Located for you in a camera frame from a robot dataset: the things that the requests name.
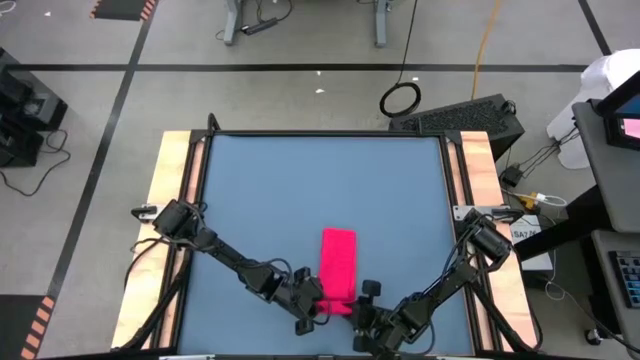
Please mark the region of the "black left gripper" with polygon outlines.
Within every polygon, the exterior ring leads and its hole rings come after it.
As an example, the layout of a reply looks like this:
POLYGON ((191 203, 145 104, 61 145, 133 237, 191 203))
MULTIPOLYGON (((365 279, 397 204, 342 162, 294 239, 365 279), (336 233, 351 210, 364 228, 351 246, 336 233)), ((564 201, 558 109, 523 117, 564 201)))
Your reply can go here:
POLYGON ((295 334, 303 336, 315 329, 314 319, 319 313, 317 305, 324 298, 323 288, 317 277, 312 277, 309 267, 294 272, 294 281, 286 279, 279 288, 279 305, 298 318, 295 334))

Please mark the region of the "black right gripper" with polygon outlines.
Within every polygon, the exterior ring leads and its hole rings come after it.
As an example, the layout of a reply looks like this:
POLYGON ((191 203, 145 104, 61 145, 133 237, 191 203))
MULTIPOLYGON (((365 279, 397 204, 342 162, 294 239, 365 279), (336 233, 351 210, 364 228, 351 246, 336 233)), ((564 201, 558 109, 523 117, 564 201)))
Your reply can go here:
MULTIPOLYGON (((367 297, 381 295, 381 283, 375 280, 362 282, 362 293, 367 297)), ((358 299, 352 304, 352 327, 355 332, 353 350, 370 352, 371 345, 399 345, 399 306, 385 308, 373 304, 372 299, 358 299)))

